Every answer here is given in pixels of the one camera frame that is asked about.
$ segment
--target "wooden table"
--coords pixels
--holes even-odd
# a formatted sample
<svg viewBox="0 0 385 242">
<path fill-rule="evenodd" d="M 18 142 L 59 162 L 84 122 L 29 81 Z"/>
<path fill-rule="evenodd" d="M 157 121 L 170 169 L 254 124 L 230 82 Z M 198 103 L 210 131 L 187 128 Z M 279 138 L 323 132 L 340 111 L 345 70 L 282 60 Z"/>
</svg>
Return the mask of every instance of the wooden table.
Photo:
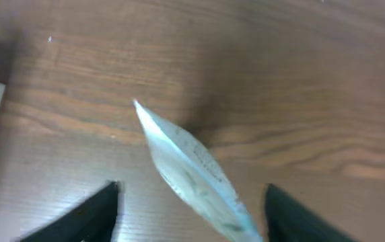
<svg viewBox="0 0 385 242">
<path fill-rule="evenodd" d="M 265 232 L 275 182 L 385 241 L 385 1 L 0 0 L 0 241 L 126 185 L 118 241 L 224 241 L 153 167 L 131 100 L 202 140 Z"/>
</svg>

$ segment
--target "wood grain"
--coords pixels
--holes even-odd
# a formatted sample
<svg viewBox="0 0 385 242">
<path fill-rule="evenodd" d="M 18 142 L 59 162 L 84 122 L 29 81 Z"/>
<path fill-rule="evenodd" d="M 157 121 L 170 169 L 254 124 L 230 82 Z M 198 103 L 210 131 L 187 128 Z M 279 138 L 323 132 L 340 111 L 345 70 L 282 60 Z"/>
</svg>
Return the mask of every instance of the wood grain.
<svg viewBox="0 0 385 242">
<path fill-rule="evenodd" d="M 0 113 L 0 241 L 106 179 L 127 185 L 119 241 L 223 241 L 155 172 L 133 98 L 211 148 L 257 220 L 279 182 L 385 239 L 385 1 L 0 0 L 6 15 L 24 44 Z"/>
</svg>

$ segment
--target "wooden surface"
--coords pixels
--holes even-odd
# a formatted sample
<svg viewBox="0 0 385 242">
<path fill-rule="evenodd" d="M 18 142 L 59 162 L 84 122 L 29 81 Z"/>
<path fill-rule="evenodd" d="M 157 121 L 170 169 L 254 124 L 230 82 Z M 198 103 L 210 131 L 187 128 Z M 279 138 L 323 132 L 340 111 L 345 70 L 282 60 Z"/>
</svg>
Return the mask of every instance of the wooden surface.
<svg viewBox="0 0 385 242">
<path fill-rule="evenodd" d="M 119 241 L 224 241 L 159 177 L 134 97 L 210 147 L 257 220 L 275 182 L 385 241 L 385 1 L 0 0 L 0 16 L 24 34 L 0 241 L 107 179 L 127 188 Z"/>
</svg>

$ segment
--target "black object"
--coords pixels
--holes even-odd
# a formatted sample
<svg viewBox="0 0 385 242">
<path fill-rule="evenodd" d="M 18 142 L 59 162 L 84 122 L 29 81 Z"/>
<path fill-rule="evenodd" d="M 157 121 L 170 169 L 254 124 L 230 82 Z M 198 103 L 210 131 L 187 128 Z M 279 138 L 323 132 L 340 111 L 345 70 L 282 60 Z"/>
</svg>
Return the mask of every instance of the black object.
<svg viewBox="0 0 385 242">
<path fill-rule="evenodd" d="M 120 184 L 110 182 L 47 227 L 20 239 L 23 242 L 109 242 L 118 216 Z"/>
<path fill-rule="evenodd" d="M 266 192 L 265 213 L 270 242 L 354 241 L 273 184 Z"/>
</svg>

